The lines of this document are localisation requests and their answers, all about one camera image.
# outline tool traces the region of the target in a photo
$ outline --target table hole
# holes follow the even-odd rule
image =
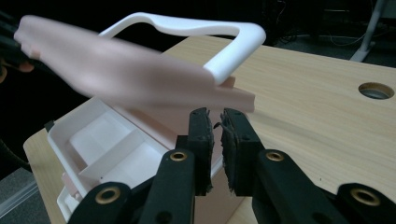
[[[386,100],[395,94],[391,87],[376,82],[367,82],[361,84],[359,86],[359,92],[366,97],[376,100]]]

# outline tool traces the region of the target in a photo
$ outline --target white handle bar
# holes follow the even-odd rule
[[[236,21],[206,21],[176,18],[137,12],[105,29],[100,36],[113,37],[128,26],[145,22],[168,35],[231,35],[236,38],[212,59],[204,68],[210,71],[215,84],[223,83],[231,73],[265,40],[264,30],[255,23]]]

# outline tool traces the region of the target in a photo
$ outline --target white plastic tray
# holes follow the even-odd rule
[[[107,181],[136,187],[156,174],[169,150],[96,98],[56,122],[48,140],[70,177],[65,191],[77,189],[67,192],[75,199]]]

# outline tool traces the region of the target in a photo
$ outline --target light wood surface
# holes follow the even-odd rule
[[[166,51],[204,64],[230,40],[189,37]],[[288,153],[319,187],[335,193],[361,183],[396,201],[396,96],[375,100],[359,85],[396,90],[396,69],[262,46],[233,74],[235,86],[256,94],[248,117],[266,148]],[[42,130],[25,151],[52,223],[64,223],[56,199],[63,167]],[[229,223],[255,223],[246,198]]]

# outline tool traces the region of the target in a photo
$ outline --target gray floor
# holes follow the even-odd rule
[[[373,39],[375,41],[375,46],[364,63],[396,67],[396,32],[392,29],[384,29],[383,33],[377,35]],[[359,38],[363,34],[364,33],[360,32],[353,35],[334,35],[325,31],[318,39],[313,39],[309,35],[299,34],[291,36],[290,38],[293,39],[287,41],[287,43],[285,41],[279,41],[275,47],[349,60],[360,47],[361,42],[359,40],[361,39]],[[8,178],[1,180],[0,202],[3,202],[7,197],[18,189],[23,188],[32,180],[34,180],[32,174],[22,169],[16,171]],[[0,219],[0,224],[3,223],[46,224],[50,223],[50,221],[41,197],[37,192],[27,201],[2,217]]]

